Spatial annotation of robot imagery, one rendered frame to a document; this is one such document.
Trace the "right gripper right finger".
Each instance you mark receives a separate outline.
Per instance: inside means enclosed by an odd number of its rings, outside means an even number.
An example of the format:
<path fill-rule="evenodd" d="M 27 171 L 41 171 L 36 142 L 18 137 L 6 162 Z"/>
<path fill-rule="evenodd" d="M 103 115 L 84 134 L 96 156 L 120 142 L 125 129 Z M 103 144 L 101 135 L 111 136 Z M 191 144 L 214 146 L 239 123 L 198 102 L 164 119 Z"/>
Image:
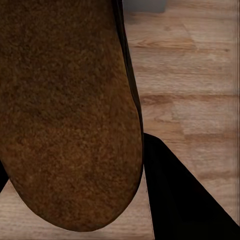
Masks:
<path fill-rule="evenodd" d="M 240 226 L 168 146 L 143 134 L 155 240 L 240 240 Z"/>

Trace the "sandal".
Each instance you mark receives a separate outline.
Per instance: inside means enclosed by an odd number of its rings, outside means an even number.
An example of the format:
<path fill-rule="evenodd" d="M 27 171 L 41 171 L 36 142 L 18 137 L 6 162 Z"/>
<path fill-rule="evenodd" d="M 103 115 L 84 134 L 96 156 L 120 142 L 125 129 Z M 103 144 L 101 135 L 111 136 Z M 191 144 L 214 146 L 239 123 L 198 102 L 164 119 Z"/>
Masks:
<path fill-rule="evenodd" d="M 123 0 L 0 0 L 0 161 L 57 227 L 93 232 L 126 210 L 144 128 Z"/>

